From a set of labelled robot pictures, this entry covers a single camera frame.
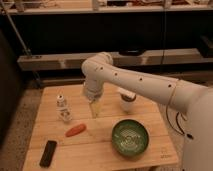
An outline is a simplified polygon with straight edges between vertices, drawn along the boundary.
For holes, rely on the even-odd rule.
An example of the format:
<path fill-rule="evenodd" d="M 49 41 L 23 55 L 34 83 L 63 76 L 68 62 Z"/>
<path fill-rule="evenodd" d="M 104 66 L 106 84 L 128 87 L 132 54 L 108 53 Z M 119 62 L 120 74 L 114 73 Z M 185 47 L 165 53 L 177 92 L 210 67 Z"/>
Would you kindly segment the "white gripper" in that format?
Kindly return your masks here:
<path fill-rule="evenodd" d="M 89 105 L 92 117 L 97 118 L 101 111 L 101 103 L 97 99 L 102 96 L 102 90 L 100 88 L 91 89 L 86 83 L 83 83 L 82 93 L 89 101 L 91 101 Z"/>

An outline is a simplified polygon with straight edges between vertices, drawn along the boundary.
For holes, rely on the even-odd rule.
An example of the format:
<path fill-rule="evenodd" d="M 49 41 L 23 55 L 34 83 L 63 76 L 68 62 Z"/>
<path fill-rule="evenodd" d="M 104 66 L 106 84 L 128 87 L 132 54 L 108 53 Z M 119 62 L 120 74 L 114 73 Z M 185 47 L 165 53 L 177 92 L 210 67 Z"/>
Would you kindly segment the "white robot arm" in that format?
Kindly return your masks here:
<path fill-rule="evenodd" d="M 83 93 L 89 101 L 103 94 L 105 82 L 166 105 L 187 117 L 182 170 L 213 171 L 213 88 L 182 79 L 121 69 L 109 53 L 87 58 L 81 65 Z"/>

